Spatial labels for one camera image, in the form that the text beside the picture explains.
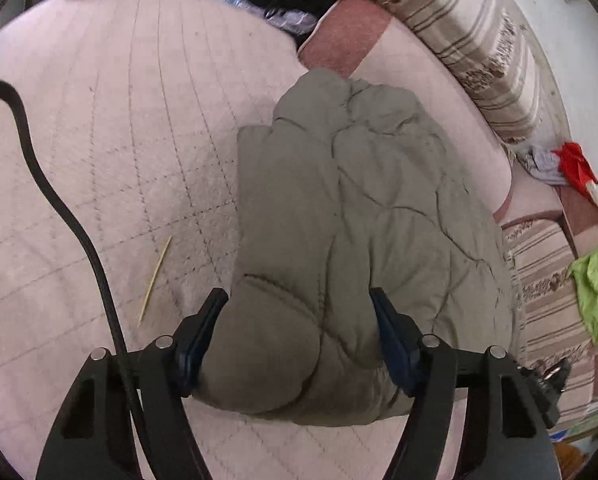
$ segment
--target orange object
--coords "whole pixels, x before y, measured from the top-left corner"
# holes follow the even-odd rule
[[[559,171],[572,184],[579,193],[585,196],[590,202],[592,198],[586,189],[586,183],[593,180],[598,184],[590,164],[583,156],[583,150],[577,142],[566,142],[560,150],[554,150],[560,156]]]

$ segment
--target black device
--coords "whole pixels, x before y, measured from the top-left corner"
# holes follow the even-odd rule
[[[214,288],[172,336],[129,354],[99,256],[39,167],[22,100],[3,81],[0,99],[13,112],[31,175],[88,255],[116,350],[94,349],[86,359],[48,435],[37,479],[140,480],[132,416],[157,480],[212,480],[182,398],[195,388],[227,294]],[[546,428],[559,417],[556,404],[570,371],[566,360],[540,375],[499,346],[483,354],[453,349],[397,313],[381,288],[369,294],[391,378],[415,399],[385,480],[436,478],[457,388],[468,389],[468,400],[455,478],[560,479]]]

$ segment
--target tiled floor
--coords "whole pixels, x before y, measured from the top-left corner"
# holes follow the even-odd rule
[[[515,0],[552,67],[570,132],[598,176],[598,15],[587,0]]]

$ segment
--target black cable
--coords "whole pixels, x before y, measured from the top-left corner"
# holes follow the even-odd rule
[[[128,358],[128,349],[126,348],[124,334],[121,330],[121,325],[119,324],[119,317],[115,309],[115,303],[112,299],[112,293],[110,292],[110,286],[108,285],[108,279],[106,278],[106,272],[103,269],[102,261],[100,261],[99,255],[89,236],[86,234],[86,231],[74,217],[70,209],[68,209],[66,204],[59,198],[59,195],[50,185],[44,172],[39,166],[35,151],[32,147],[28,118],[26,117],[26,110],[22,98],[12,85],[5,81],[0,81],[0,99],[1,101],[4,101],[12,111],[12,116],[14,117],[15,125],[17,126],[17,132],[19,133],[23,158],[26,160],[26,165],[28,165],[28,170],[35,180],[35,183],[46,197],[46,200],[48,200],[53,209],[57,211],[57,214],[64,222],[66,222],[66,225],[68,225],[70,230],[77,237],[77,240],[79,240],[84,251],[86,251],[90,267],[92,267],[92,272],[94,272],[100,294],[102,295],[103,308],[106,312],[108,326],[110,327],[110,335],[112,336],[112,342],[117,354],[119,374],[121,375],[121,381],[124,384],[130,413],[132,414],[135,428],[137,429],[137,436],[139,437],[139,442],[144,449],[144,454],[146,455],[148,462],[151,463],[148,434],[146,433],[146,423],[144,421],[144,411],[141,407],[139,395],[137,394],[137,389],[134,385],[130,360]]]

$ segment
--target sofa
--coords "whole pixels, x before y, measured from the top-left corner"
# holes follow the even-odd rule
[[[592,399],[595,358],[564,269],[594,245],[591,227],[568,213],[570,190],[510,164],[454,76],[381,7],[340,0],[298,55],[284,33],[215,0],[46,0],[0,31],[0,78],[22,95],[41,166],[102,256],[130,350],[172,333],[212,286],[229,289],[236,132],[269,124],[315,66],[411,89],[448,133],[516,263],[526,304],[518,358],[574,363],[560,404],[560,424],[572,424]],[[0,103],[0,448],[24,478],[99,346],[112,343],[89,264],[31,180]],[[405,423],[300,427],[192,398],[185,407],[215,478],[381,478]],[[462,410],[440,479],[452,474]]]

